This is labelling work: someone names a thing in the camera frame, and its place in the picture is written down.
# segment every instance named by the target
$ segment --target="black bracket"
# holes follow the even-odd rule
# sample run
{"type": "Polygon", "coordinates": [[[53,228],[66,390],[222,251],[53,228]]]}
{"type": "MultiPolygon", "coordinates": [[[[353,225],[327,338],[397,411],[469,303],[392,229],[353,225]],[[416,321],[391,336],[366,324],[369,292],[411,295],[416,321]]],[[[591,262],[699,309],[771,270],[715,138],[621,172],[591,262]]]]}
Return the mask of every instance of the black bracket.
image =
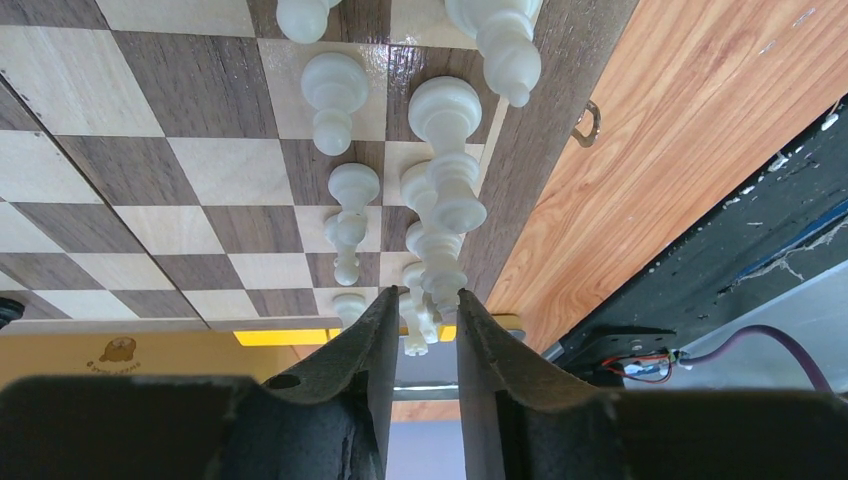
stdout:
{"type": "Polygon", "coordinates": [[[460,291],[467,478],[841,478],[848,404],[813,392],[601,390],[513,339],[460,291]]]}
{"type": "Polygon", "coordinates": [[[578,348],[564,352],[556,363],[586,378],[607,358],[647,355],[674,345],[676,337],[676,332],[663,328],[602,326],[592,330],[578,348]]]}

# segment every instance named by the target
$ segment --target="light wooden square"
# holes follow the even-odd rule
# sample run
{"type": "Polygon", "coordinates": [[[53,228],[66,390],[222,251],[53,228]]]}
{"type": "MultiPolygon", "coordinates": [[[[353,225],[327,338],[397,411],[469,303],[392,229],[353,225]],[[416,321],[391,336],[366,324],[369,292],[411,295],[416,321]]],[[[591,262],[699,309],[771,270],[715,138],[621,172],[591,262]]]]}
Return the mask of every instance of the light wooden square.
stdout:
{"type": "Polygon", "coordinates": [[[121,320],[138,318],[124,302],[106,290],[36,290],[35,293],[80,320],[121,320]]]}
{"type": "MultiPolygon", "coordinates": [[[[480,161],[483,145],[468,144],[465,153],[480,161]]],[[[386,142],[386,161],[383,163],[383,205],[405,206],[400,195],[400,178],[415,165],[433,159],[433,148],[424,142],[386,142]]],[[[485,172],[475,185],[474,193],[480,193],[485,172]]]]}
{"type": "Polygon", "coordinates": [[[333,299],[343,293],[353,293],[365,297],[365,304],[371,305],[371,302],[377,299],[377,287],[339,287],[339,288],[316,288],[313,290],[315,294],[315,304],[318,306],[318,315],[327,317],[338,317],[336,309],[333,307],[333,299]]]}
{"type": "Polygon", "coordinates": [[[201,207],[115,207],[115,211],[153,255],[224,253],[201,207]]]}
{"type": "Polygon", "coordinates": [[[0,272],[0,291],[4,292],[19,292],[26,290],[26,287],[12,280],[8,275],[0,272]]]}
{"type": "Polygon", "coordinates": [[[3,26],[0,69],[54,135],[164,136],[110,31],[3,26]]]}
{"type": "Polygon", "coordinates": [[[144,253],[72,253],[71,259],[107,290],[174,290],[144,253]]]}
{"type": "Polygon", "coordinates": [[[248,290],[312,288],[303,253],[239,253],[230,261],[248,290]]]}
{"type": "MultiPolygon", "coordinates": [[[[342,211],[342,207],[294,207],[297,229],[306,253],[336,253],[336,247],[324,236],[324,222],[342,211]]],[[[365,239],[356,247],[357,252],[379,252],[382,238],[382,208],[365,207],[368,227],[365,239]]]]}
{"type": "Polygon", "coordinates": [[[403,286],[403,269],[409,264],[420,262],[409,252],[383,252],[380,254],[380,286],[403,286]]]}
{"type": "Polygon", "coordinates": [[[62,253],[62,247],[9,203],[0,203],[0,222],[8,232],[0,235],[2,253],[62,253]]]}
{"type": "Polygon", "coordinates": [[[259,317],[244,290],[194,290],[183,293],[197,312],[207,320],[259,317]]]}
{"type": "Polygon", "coordinates": [[[315,109],[303,98],[300,77],[306,64],[316,55],[338,52],[359,62],[368,75],[368,100],[352,115],[352,139],[386,139],[388,46],[334,42],[301,45],[290,40],[259,39],[259,52],[268,78],[280,138],[312,138],[315,109]]]}
{"type": "Polygon", "coordinates": [[[278,140],[169,138],[202,205],[293,205],[278,140]]]}
{"type": "Polygon", "coordinates": [[[7,202],[103,203],[41,132],[0,130],[0,170],[7,202]]]}
{"type": "Polygon", "coordinates": [[[253,37],[245,0],[97,0],[113,30],[253,37]]]}
{"type": "Polygon", "coordinates": [[[444,0],[392,0],[389,38],[398,45],[477,49],[448,18],[444,0]]]}

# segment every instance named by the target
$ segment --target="white pawn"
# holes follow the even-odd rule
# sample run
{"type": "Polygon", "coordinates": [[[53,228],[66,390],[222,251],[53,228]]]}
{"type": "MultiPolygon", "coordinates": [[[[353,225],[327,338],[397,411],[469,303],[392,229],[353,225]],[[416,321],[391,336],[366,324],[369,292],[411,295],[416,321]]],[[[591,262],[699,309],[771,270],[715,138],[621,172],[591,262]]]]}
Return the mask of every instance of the white pawn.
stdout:
{"type": "Polygon", "coordinates": [[[427,178],[438,199],[433,222],[462,234],[486,220],[486,207],[471,186],[480,175],[477,160],[465,153],[465,141],[480,126],[483,107],[471,85],[453,77],[424,82],[409,101],[409,125],[418,138],[433,147],[427,178]]]}
{"type": "Polygon", "coordinates": [[[427,342],[421,335],[418,314],[415,311],[415,305],[410,294],[404,293],[400,296],[398,309],[401,317],[406,321],[407,329],[407,335],[403,339],[403,352],[410,357],[426,354],[428,351],[427,342]]]}
{"type": "Polygon", "coordinates": [[[333,298],[333,308],[336,309],[336,314],[342,321],[342,330],[356,323],[365,313],[366,307],[365,297],[362,295],[343,293],[333,298]]]}
{"type": "Polygon", "coordinates": [[[290,40],[315,43],[327,31],[330,8],[342,0],[277,0],[277,24],[290,40]]]}
{"type": "Polygon", "coordinates": [[[477,40],[486,84],[523,107],[539,82],[542,58],[533,45],[533,22],[542,0],[445,0],[448,17],[477,40]]]}
{"type": "Polygon", "coordinates": [[[315,146],[325,155],[341,155],[350,147],[351,114],[368,99],[365,71],[346,55],[322,53],[306,65],[300,89],[318,110],[312,120],[315,146]]]}
{"type": "Polygon", "coordinates": [[[365,206],[380,193],[380,178],[361,163],[345,163],[330,174],[328,188],[342,206],[336,235],[342,243],[355,247],[365,239],[365,206]]]}
{"type": "Polygon", "coordinates": [[[424,275],[423,262],[411,263],[403,268],[403,284],[409,287],[412,304],[418,316],[418,330],[425,342],[433,344],[439,341],[439,329],[434,321],[438,312],[435,311],[434,305],[428,305],[424,298],[422,275],[424,275]]]}
{"type": "Polygon", "coordinates": [[[438,315],[444,317],[455,312],[459,290],[468,284],[468,277],[457,261],[462,248],[459,235],[438,230],[427,233],[421,222],[416,222],[406,231],[406,248],[424,262],[421,285],[436,304],[438,315]]]}
{"type": "Polygon", "coordinates": [[[359,259],[356,258],[356,244],[349,245],[339,240],[339,216],[333,215],[324,222],[324,237],[336,247],[338,255],[333,261],[336,270],[333,276],[339,285],[349,287],[359,280],[359,259]]]}

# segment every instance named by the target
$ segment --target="black metal frame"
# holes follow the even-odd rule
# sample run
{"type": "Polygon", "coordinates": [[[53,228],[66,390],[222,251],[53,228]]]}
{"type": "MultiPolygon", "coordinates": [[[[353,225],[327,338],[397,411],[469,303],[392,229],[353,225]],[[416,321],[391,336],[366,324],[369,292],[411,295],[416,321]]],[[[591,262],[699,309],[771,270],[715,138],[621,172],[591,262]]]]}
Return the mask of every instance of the black metal frame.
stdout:
{"type": "Polygon", "coordinates": [[[813,392],[600,390],[460,292],[467,478],[842,478],[848,404],[813,392]]]}
{"type": "Polygon", "coordinates": [[[606,358],[683,347],[848,260],[848,121],[822,131],[828,113],[563,336],[556,364],[594,383],[606,358]],[[599,343],[634,327],[673,335],[599,343]]]}

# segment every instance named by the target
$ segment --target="orange wood grain surface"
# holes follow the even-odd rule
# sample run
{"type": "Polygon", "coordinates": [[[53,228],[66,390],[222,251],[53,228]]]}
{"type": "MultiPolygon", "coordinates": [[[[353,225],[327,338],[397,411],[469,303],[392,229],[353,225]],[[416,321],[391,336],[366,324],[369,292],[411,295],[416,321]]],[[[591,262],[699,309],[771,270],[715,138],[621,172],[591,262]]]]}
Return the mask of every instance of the orange wood grain surface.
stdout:
{"type": "Polygon", "coordinates": [[[392,422],[442,422],[459,420],[459,400],[394,402],[392,422]]]}
{"type": "Polygon", "coordinates": [[[553,344],[848,91],[846,32],[844,0],[642,0],[490,311],[553,344]]]}

